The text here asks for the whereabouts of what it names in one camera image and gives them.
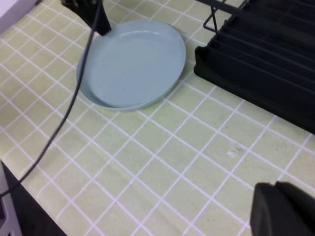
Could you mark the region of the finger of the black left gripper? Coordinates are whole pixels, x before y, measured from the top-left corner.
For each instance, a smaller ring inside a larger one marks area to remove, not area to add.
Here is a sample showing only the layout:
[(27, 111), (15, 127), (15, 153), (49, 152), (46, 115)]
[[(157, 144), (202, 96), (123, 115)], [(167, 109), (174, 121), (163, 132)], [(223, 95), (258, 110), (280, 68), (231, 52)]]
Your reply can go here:
[(99, 35), (106, 35), (111, 31), (109, 20), (106, 16), (101, 0), (78, 0), (78, 16)]

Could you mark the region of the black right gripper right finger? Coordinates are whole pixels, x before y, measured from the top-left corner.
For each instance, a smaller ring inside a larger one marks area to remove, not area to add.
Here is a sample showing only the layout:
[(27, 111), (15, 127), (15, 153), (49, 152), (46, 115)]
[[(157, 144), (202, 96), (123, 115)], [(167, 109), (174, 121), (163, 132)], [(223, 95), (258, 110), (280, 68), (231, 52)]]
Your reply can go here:
[(289, 200), (304, 221), (315, 220), (315, 199), (289, 182), (276, 182), (275, 187)]

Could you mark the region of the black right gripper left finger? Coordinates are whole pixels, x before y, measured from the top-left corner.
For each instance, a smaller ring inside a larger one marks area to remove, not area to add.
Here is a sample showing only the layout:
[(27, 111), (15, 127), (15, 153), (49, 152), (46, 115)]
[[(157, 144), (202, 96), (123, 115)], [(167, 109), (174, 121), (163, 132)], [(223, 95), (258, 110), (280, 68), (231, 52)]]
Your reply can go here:
[(315, 221), (304, 221), (275, 185), (255, 185), (250, 217), (252, 235), (313, 236)]

